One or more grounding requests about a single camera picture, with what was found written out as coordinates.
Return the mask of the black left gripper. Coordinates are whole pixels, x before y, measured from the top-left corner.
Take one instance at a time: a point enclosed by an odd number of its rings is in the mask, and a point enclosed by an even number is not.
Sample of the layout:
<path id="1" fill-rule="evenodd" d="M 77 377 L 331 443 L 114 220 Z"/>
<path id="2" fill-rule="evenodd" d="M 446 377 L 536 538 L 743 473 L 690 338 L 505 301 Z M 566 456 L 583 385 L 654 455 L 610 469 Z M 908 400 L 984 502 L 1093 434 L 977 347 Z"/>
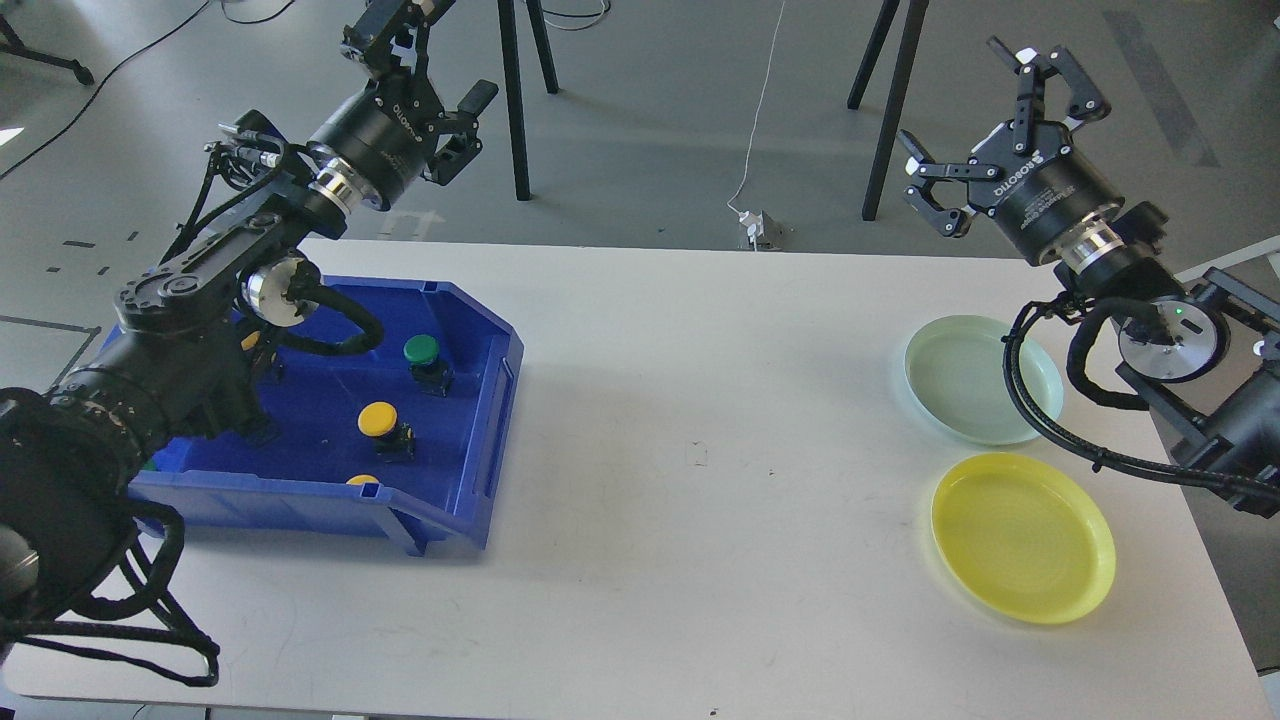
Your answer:
<path id="1" fill-rule="evenodd" d="M 344 26 L 340 54 L 370 79 L 401 67 L 393 47 L 412 47 L 452 9 L 454 1 L 366 1 L 353 26 Z M 411 101 L 381 99 L 374 88 L 348 97 L 307 140 L 320 165 L 335 161 L 358 177 L 365 205 L 387 211 L 417 179 L 445 186 L 483 150 L 479 117 L 498 95 L 479 79 L 454 111 L 413 120 Z"/>

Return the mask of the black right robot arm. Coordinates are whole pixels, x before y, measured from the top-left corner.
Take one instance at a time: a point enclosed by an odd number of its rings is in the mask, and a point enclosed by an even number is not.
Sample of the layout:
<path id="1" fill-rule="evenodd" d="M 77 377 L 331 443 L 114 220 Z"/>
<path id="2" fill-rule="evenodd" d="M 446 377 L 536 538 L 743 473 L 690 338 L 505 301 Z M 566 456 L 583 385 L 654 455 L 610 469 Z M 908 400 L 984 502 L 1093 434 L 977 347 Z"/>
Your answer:
<path id="1" fill-rule="evenodd" d="M 936 161 L 906 131 L 905 199 L 945 237 L 988 217 L 1062 292 L 1030 301 L 1004 337 L 1002 375 L 1030 428 L 1094 469 L 1208 489 L 1262 518 L 1277 512 L 1277 302 L 1210 268 L 1185 290 L 1158 260 L 1166 215 L 1123 197 L 1076 149 L 1073 131 L 1110 104 L 1073 54 L 988 45 L 1018 77 L 1015 111 L 963 164 Z M 1032 327 L 1075 327 L 1065 372 L 1101 407 L 1152 411 L 1176 433 L 1169 462 L 1083 439 L 1043 410 L 1024 380 Z"/>

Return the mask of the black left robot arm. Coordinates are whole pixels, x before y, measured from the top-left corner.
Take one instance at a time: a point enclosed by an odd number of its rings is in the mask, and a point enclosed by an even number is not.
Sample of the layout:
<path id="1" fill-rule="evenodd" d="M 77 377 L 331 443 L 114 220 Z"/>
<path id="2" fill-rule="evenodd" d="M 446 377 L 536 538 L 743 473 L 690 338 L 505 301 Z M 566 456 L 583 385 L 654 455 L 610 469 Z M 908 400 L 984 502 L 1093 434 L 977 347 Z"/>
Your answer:
<path id="1" fill-rule="evenodd" d="M 218 683 L 219 646 L 169 589 L 186 543 L 179 512 L 132 498 L 129 483 L 179 437 L 252 436 L 270 424 L 257 384 L 282 347 L 317 356 L 374 350 L 381 323 L 323 283 L 300 251 L 338 238 L 361 205 L 387 211 L 416 179 L 448 184 L 481 150 L 477 119 L 498 87 L 480 79 L 447 109 L 428 74 L 431 27 L 448 1 L 369 1 L 340 49 L 367 76 L 306 143 L 260 113 L 210 143 L 202 191 L 155 268 L 114 299 L 118 337 L 38 393 L 3 391 L 3 651 L 15 644 L 124 662 L 70 638 L 192 650 L 188 687 Z"/>

